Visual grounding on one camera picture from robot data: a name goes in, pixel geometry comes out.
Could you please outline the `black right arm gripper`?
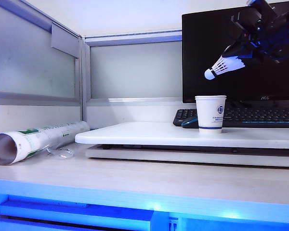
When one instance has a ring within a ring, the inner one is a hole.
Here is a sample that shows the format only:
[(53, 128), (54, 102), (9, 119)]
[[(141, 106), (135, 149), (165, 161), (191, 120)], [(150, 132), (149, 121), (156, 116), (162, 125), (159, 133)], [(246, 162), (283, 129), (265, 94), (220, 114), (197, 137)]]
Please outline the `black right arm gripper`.
[(222, 57), (237, 57), (244, 64), (261, 64), (265, 60), (279, 64), (289, 58), (289, 12), (266, 22), (258, 20), (251, 44), (250, 36), (240, 36), (223, 51)]

